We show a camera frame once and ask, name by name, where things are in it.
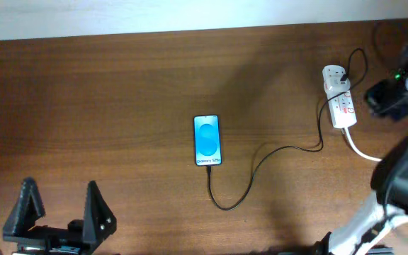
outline blue circle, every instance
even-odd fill
[[[217,151],[217,143],[212,139],[214,127],[204,124],[199,128],[199,152],[204,156],[212,156]]]

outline wood grain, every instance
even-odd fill
[[[408,20],[403,21],[408,29]],[[47,217],[83,217],[96,180],[118,219],[98,254],[226,254],[309,245],[344,225],[370,192],[375,163],[357,157],[324,112],[325,149],[283,151],[261,167],[235,211],[219,211],[194,164],[193,116],[218,114],[224,163],[213,188],[222,205],[244,192],[252,164],[282,145],[313,147],[325,97],[322,68],[366,49],[370,71],[353,92],[359,148],[382,156],[407,120],[372,118],[364,91],[387,76],[373,53],[374,22],[0,41],[1,228],[20,183],[34,177]],[[404,37],[385,26],[387,57]],[[363,71],[354,57],[351,79]],[[398,254],[408,245],[385,243]]]

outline white power strip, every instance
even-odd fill
[[[353,106],[352,95],[349,91],[351,82],[349,79],[341,81],[341,78],[345,73],[346,70],[344,70],[343,67],[336,65],[328,65],[322,70],[327,99],[330,99],[341,92],[347,91],[329,101],[331,121],[335,128],[347,128],[357,123],[355,107]]]

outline smartphone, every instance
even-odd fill
[[[218,116],[196,116],[195,155],[196,165],[214,166],[222,163],[220,146],[220,127]]]

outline power socket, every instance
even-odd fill
[[[331,121],[335,128],[347,128],[357,123],[355,107],[353,106],[352,95],[349,91],[351,82],[349,79],[341,81],[345,73],[346,70],[343,67],[336,65],[328,65],[322,70],[324,90],[327,94],[327,99],[347,91],[329,101]]]

